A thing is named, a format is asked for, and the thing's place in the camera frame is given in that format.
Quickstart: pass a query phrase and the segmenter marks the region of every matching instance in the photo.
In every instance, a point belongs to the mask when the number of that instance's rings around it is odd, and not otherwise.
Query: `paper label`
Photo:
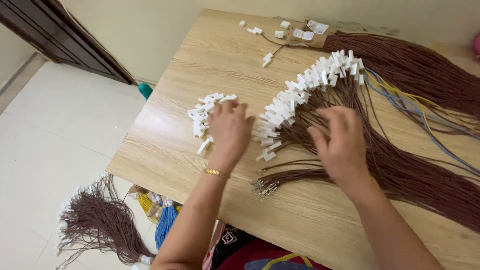
[[[325,33],[325,31],[327,30],[328,28],[328,25],[324,25],[324,24],[321,24],[321,23],[318,23],[314,20],[310,20],[308,23],[307,23],[307,26],[308,28],[310,28],[314,33],[316,34],[323,34]]]
[[[295,29],[295,30],[293,31],[293,36],[294,36],[294,37],[301,38],[301,39],[305,39],[305,40],[312,40],[312,38],[313,38],[313,32],[302,31],[302,30],[300,30],[300,29]]]

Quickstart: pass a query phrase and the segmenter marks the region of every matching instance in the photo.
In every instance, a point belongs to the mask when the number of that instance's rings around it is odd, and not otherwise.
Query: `person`
[[[152,270],[202,268],[227,182],[225,176],[233,171],[250,142],[255,118],[245,117],[246,109],[247,104],[229,100],[216,105],[213,114],[209,115],[216,148],[207,167],[223,175],[202,174],[159,249]],[[318,109],[317,112],[328,120],[329,139],[314,126],[308,128],[308,133],[328,175],[356,207],[379,268],[443,269],[370,175],[360,116],[345,107]],[[257,269],[254,266],[257,262],[258,269],[262,269],[275,259],[272,256],[290,253],[276,248],[269,243],[247,244],[230,255],[235,259],[223,260],[218,269]],[[306,267],[304,269],[323,267],[309,259],[303,260],[305,263],[301,263],[301,258],[296,259],[300,261],[295,263],[296,269],[302,269],[299,266]],[[288,264],[279,267],[270,262],[269,266],[270,269],[289,269]]]

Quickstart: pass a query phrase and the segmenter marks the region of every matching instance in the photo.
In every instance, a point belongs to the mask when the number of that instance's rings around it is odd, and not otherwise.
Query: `teal object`
[[[153,89],[148,84],[139,84],[138,91],[145,98],[145,101],[147,101],[150,95],[152,94]]]

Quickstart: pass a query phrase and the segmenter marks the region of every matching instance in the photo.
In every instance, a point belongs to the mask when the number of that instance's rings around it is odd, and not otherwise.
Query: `wooden table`
[[[246,27],[238,27],[241,20]],[[132,183],[185,202],[212,152],[197,155],[186,111],[198,98],[215,92],[236,94],[258,115],[322,53],[282,49],[267,68],[262,58],[277,45],[246,31],[255,26],[273,38],[281,20],[203,10],[150,99],[125,137],[107,171]],[[373,95],[376,112],[390,140],[401,149],[452,161],[418,126],[383,97]],[[480,142],[438,135],[457,155],[476,167]],[[370,246],[352,203],[334,185],[298,181],[259,203],[250,182],[267,164],[256,162],[262,147],[252,143],[229,180],[218,218],[332,269],[375,269]],[[285,149],[268,165],[313,158],[304,149]],[[447,269],[480,268],[480,235],[439,215],[393,202],[402,216]]]

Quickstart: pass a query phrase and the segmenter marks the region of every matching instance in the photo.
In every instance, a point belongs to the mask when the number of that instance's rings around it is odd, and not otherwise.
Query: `bundle of brown wires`
[[[357,82],[350,76],[337,81],[336,87],[328,87],[326,92],[319,89],[311,91],[308,104],[298,105],[295,109],[295,123],[280,130],[282,146],[300,144],[313,154],[316,149],[306,129],[313,124],[327,128],[326,121],[315,110],[334,105],[343,105],[356,110],[363,120],[363,132],[367,146],[367,165],[389,199],[403,201],[435,212],[480,233],[480,187],[470,176],[455,174],[443,167],[427,162],[425,158],[402,151],[389,142],[387,136],[381,136],[371,126],[367,111],[367,99],[363,91],[363,103],[359,97]],[[368,87],[368,102],[376,121]],[[264,168],[263,173],[273,167],[290,165],[308,166],[308,169],[295,169],[277,172],[259,178],[253,182],[259,195],[269,195],[280,185],[301,180],[314,179],[331,182],[327,172],[317,159],[297,160]],[[473,175],[475,172],[459,167]]]
[[[89,249],[113,251],[126,265],[151,264],[155,255],[143,243],[133,222],[133,212],[118,198],[112,180],[113,175],[105,173],[85,189],[79,187],[62,205],[57,256],[62,251],[74,252],[57,269]]]
[[[319,50],[341,49],[353,50],[366,67],[403,92],[427,98],[444,109],[466,113],[468,116],[457,114],[466,123],[480,120],[480,78],[439,53],[394,37],[341,31],[328,35]],[[432,104],[424,105],[436,111]]]

